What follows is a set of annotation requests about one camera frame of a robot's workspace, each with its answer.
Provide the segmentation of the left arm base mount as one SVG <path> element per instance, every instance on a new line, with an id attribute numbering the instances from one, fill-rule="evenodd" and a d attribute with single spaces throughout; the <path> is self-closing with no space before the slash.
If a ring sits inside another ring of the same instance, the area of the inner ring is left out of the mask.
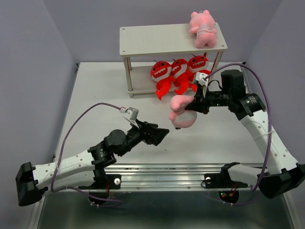
<path id="1" fill-rule="evenodd" d="M 121 180 L 121 175 L 106 175 L 103 167 L 93 170 L 93 181 L 84 187 L 83 190 L 104 190 L 102 192 L 89 192 L 88 200 L 92 206 L 97 208 L 113 208 L 122 204 L 120 200 L 110 198 L 110 189 L 119 189 L 120 184 L 115 180 Z"/>

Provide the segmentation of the red plush purple horn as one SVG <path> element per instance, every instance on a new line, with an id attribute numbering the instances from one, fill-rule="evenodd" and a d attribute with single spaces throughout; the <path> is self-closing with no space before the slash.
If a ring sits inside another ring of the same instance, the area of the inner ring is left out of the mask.
<path id="1" fill-rule="evenodd" d="M 150 70 L 151 79 L 156 82 L 156 95 L 159 100 L 168 94 L 173 78 L 172 66 L 166 61 L 158 61 Z"/>

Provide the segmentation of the red shark plush white belly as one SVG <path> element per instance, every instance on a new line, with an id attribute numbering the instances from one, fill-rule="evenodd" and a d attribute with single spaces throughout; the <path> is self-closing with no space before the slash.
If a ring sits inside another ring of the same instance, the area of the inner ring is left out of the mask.
<path id="1" fill-rule="evenodd" d="M 209 64 L 209 60 L 204 55 L 194 55 L 188 62 L 187 62 L 187 76 L 188 76 L 188 85 L 189 87 L 196 92 L 197 86 L 194 83 L 195 74 L 197 72 L 210 74 L 211 71 L 207 69 Z"/>

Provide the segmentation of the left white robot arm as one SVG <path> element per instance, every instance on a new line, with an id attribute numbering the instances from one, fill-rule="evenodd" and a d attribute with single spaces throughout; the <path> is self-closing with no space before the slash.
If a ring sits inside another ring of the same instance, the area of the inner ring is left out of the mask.
<path id="1" fill-rule="evenodd" d="M 18 205 L 29 206 L 52 191 L 70 187 L 118 189 L 121 177 L 109 177 L 104 169 L 116 163 L 116 156 L 125 155 L 141 142 L 159 145 L 169 132 L 157 124 L 138 121 L 127 132 L 111 131 L 100 143 L 75 156 L 44 165 L 24 163 L 15 177 Z"/>

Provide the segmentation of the red shark plush toy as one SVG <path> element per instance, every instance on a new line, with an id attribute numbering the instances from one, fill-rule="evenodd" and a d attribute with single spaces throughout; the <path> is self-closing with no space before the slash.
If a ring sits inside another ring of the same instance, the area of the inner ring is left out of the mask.
<path id="1" fill-rule="evenodd" d="M 171 64 L 171 75 L 174 78 L 175 93 L 183 95 L 188 88 L 192 87 L 190 83 L 191 73 L 188 71 L 188 62 L 185 59 L 174 60 Z"/>

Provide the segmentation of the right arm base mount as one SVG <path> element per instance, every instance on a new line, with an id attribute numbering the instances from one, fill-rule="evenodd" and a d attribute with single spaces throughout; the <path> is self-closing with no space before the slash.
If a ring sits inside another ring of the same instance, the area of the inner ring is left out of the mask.
<path id="1" fill-rule="evenodd" d="M 237 165 L 241 164 L 232 162 L 222 166 L 219 173 L 205 174 L 201 186 L 207 189 L 220 188 L 222 191 L 219 191 L 218 195 L 224 204 L 239 205 L 237 204 L 239 199 L 238 188 L 246 188 L 248 185 L 239 181 L 233 181 L 230 178 L 228 169 L 236 167 Z"/>

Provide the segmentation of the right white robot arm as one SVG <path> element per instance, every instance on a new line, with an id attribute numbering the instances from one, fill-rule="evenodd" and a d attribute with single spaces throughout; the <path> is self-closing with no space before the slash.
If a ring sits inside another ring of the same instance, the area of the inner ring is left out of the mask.
<path id="1" fill-rule="evenodd" d="M 298 187 L 305 179 L 305 166 L 284 146 L 270 124 L 266 106 L 256 94 L 246 92 L 244 76 L 239 70 L 221 73 L 221 89 L 210 91 L 207 74 L 196 73 L 197 92 L 186 110 L 208 114 L 211 107 L 227 107 L 247 129 L 264 156 L 261 169 L 232 162 L 219 173 L 204 176 L 202 186 L 210 189 L 258 186 L 261 193 L 275 198 Z"/>

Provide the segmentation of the pink striped plush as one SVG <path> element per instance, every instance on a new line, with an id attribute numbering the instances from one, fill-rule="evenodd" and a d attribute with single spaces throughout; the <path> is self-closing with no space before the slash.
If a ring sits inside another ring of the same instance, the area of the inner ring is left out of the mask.
<path id="1" fill-rule="evenodd" d="M 188 95 L 175 95 L 171 98 L 169 119 L 175 129 L 189 128 L 195 123 L 197 113 L 185 109 L 193 100 L 194 98 Z"/>
<path id="2" fill-rule="evenodd" d="M 214 28 L 215 20 L 208 10 L 202 12 L 194 11 L 191 14 L 189 25 L 189 33 L 191 35 L 196 35 L 196 48 L 203 48 L 204 46 L 213 48 L 216 45 L 217 30 Z"/>

